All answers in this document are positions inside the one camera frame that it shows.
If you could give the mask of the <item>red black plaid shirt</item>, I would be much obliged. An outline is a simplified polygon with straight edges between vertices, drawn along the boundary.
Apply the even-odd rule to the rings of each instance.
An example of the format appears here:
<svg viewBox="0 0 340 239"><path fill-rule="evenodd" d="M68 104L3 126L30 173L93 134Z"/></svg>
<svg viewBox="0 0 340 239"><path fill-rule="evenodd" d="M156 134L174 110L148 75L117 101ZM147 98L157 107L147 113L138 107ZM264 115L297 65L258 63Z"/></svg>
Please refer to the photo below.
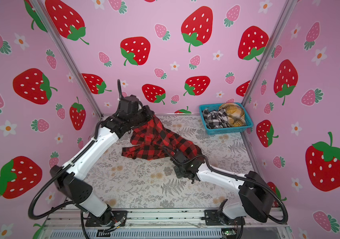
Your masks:
<svg viewBox="0 0 340 239"><path fill-rule="evenodd" d="M122 148L121 155L131 159L154 160L168 156L164 147L181 151L188 159L202 154L201 148L192 141L164 127L156 116L145 125L133 130L130 139L131 147Z"/></svg>

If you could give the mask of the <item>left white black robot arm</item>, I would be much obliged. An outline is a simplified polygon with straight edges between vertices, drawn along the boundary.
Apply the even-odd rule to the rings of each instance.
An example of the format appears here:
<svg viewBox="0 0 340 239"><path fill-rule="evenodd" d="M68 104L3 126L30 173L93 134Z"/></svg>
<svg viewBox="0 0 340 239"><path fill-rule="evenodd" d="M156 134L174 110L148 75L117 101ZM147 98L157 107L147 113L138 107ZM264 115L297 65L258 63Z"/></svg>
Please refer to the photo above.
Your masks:
<svg viewBox="0 0 340 239"><path fill-rule="evenodd" d="M109 147L125 133L148 123L153 116L154 112L149 106L128 113L118 110L106 120L97 123L94 137L78 154L63 166L54 166L50 170L52 177L56 177L54 183L57 189L102 226L111 225L112 209L96 195L93 187L84 182L84 179Z"/></svg>

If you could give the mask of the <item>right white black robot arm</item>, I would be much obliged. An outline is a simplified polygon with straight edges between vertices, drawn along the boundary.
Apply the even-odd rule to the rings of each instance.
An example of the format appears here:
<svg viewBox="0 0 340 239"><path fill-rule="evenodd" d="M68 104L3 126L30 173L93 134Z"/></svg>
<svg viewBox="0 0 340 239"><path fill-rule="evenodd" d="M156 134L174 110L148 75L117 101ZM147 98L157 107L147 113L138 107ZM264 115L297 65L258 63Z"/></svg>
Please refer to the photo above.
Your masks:
<svg viewBox="0 0 340 239"><path fill-rule="evenodd" d="M236 220L250 217L260 223L270 219L274 204L273 191L254 171L248 174L228 172L212 166L205 155L187 158L180 151L168 152L178 178L192 182L214 184L235 194L239 200L225 199L212 220L222 225L232 225Z"/></svg>

